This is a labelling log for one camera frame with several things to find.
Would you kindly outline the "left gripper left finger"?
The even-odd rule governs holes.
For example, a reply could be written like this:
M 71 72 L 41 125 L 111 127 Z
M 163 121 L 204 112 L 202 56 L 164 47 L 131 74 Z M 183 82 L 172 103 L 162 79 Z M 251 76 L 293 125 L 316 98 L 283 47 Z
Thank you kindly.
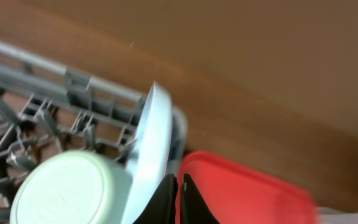
M 134 224 L 174 224 L 177 192 L 177 178 L 167 174 Z

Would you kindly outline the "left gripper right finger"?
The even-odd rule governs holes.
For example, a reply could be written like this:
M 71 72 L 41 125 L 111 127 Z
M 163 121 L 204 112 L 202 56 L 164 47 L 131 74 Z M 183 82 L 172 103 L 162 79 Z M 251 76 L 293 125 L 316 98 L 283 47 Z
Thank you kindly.
M 181 224 L 219 224 L 209 210 L 190 174 L 183 175 L 180 188 Z

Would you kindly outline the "light blue plate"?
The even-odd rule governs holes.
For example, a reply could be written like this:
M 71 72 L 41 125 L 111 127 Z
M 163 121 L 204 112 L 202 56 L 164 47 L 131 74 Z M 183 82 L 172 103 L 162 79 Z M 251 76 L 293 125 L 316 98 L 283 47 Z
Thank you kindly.
M 122 223 L 134 223 L 166 171 L 172 136 L 172 101 L 168 92 L 153 83 L 135 131 L 135 144 L 126 171 L 133 177 Z

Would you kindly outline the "green plastic bowl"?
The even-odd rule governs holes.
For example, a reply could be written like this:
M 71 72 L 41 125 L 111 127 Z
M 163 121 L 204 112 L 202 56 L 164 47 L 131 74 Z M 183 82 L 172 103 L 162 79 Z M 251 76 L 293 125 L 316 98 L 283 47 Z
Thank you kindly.
M 65 152 L 28 175 L 14 198 L 10 222 L 120 223 L 131 183 L 131 175 L 104 156 Z

